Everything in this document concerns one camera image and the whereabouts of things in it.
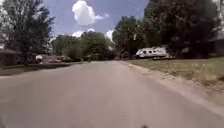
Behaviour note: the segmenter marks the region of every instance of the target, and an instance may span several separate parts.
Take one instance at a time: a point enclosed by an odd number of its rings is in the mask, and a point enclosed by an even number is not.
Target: road
[[[0,80],[5,128],[224,128],[224,119],[119,62]]]

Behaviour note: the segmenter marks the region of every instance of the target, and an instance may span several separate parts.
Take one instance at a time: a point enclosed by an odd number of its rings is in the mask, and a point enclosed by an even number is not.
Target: grass
[[[204,86],[224,85],[224,57],[195,60],[131,60],[132,64],[199,81]]]
[[[0,76],[11,76],[16,74],[21,74],[25,72],[32,72],[38,70],[46,70],[46,69],[56,69],[68,67],[70,64],[35,64],[35,65],[16,65],[16,66],[5,66],[0,67]]]

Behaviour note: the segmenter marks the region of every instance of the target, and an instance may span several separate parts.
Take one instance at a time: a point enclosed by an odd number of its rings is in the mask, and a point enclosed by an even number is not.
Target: sky
[[[55,17],[53,35],[81,36],[84,31],[112,37],[121,16],[141,18],[148,0],[46,0]]]

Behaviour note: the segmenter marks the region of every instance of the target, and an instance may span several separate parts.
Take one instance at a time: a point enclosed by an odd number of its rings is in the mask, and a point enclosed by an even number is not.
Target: road shoulder
[[[190,101],[202,105],[213,113],[224,118],[224,107],[212,100],[210,96],[205,92],[205,89],[197,85],[199,83],[185,80],[181,77],[175,77],[159,71],[150,71],[147,68],[136,66],[127,62],[122,61],[120,63],[128,66],[132,70],[141,73],[142,75],[149,77],[150,79],[160,83],[161,85],[164,85],[168,89],[178,93],[181,96],[186,97]]]

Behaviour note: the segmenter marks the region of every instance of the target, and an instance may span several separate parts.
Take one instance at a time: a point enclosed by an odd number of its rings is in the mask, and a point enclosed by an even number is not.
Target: white rv
[[[168,53],[164,47],[143,48],[136,53],[137,58],[162,58],[167,56]]]

